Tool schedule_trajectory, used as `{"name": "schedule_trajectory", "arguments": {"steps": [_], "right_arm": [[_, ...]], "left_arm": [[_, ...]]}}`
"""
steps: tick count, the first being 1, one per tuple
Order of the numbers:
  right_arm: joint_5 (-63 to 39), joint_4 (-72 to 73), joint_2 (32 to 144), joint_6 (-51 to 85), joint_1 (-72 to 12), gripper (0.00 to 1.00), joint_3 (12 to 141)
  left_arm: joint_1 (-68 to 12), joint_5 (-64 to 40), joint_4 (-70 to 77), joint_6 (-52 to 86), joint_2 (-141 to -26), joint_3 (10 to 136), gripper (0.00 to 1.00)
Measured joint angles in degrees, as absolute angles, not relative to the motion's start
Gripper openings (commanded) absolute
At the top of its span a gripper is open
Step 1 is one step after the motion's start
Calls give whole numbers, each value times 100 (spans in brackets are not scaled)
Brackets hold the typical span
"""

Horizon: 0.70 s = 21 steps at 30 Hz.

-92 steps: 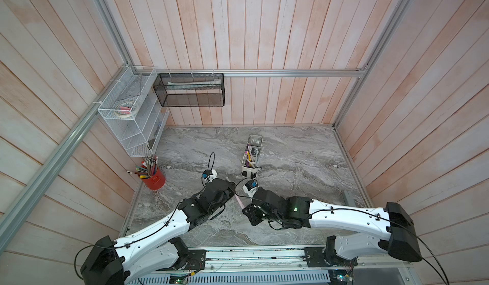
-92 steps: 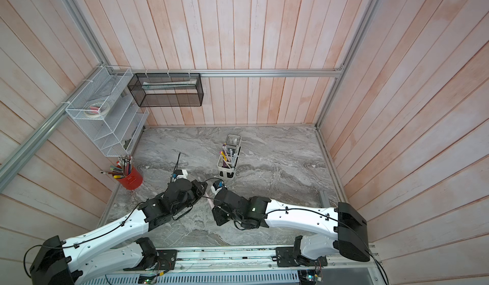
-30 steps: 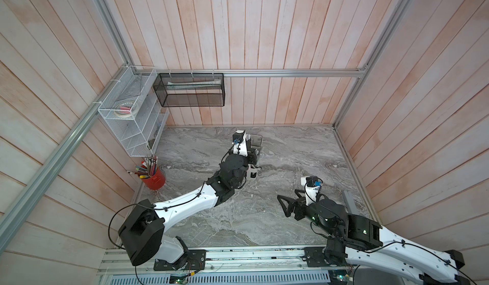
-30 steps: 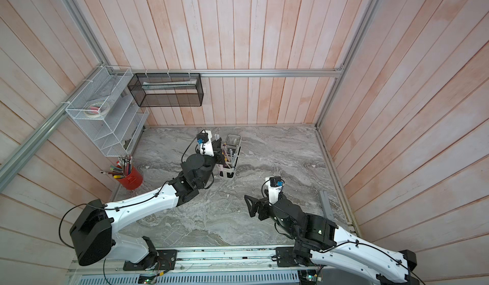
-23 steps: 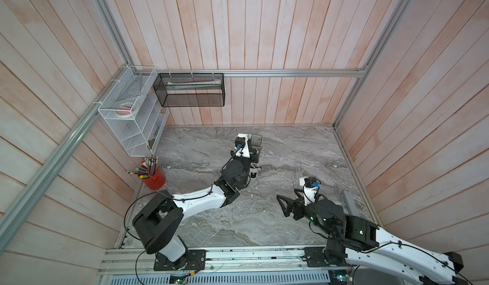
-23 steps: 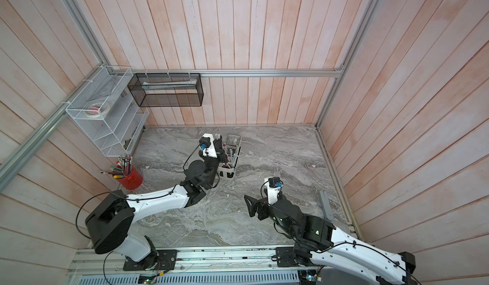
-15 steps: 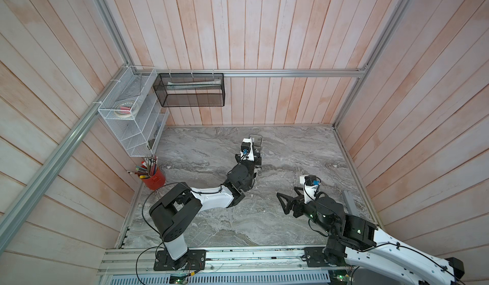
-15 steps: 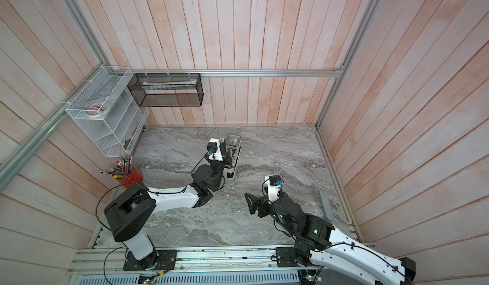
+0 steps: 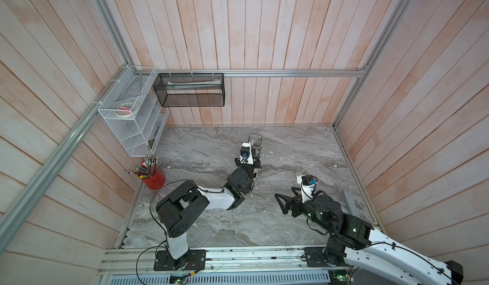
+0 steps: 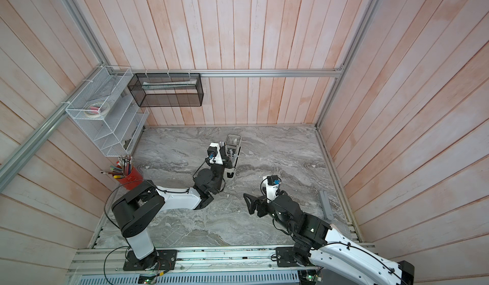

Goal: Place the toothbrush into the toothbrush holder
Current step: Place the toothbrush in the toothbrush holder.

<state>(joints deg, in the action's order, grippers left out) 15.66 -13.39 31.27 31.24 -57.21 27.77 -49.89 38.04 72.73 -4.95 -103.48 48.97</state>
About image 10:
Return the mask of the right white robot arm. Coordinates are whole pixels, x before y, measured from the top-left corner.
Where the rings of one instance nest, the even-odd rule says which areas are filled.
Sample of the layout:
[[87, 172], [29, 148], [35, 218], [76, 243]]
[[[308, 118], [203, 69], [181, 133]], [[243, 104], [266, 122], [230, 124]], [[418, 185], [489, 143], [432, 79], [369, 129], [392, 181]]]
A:
[[270, 216], [295, 242], [292, 261], [330, 270], [355, 284], [413, 284], [414, 266], [385, 259], [346, 238], [326, 221], [301, 210], [284, 191], [275, 199], [244, 194], [248, 212]]

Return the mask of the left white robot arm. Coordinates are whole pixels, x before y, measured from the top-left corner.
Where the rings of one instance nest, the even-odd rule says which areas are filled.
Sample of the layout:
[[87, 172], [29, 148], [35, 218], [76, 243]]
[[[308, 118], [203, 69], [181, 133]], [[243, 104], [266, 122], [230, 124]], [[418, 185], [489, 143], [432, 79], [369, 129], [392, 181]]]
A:
[[115, 224], [129, 244], [124, 271], [156, 271], [174, 269], [176, 251], [158, 251], [147, 230], [159, 212], [169, 210], [201, 210], [225, 186], [225, 166], [211, 165], [198, 170], [194, 185], [187, 189], [163, 188], [151, 180], [138, 186], [114, 201], [111, 210]]

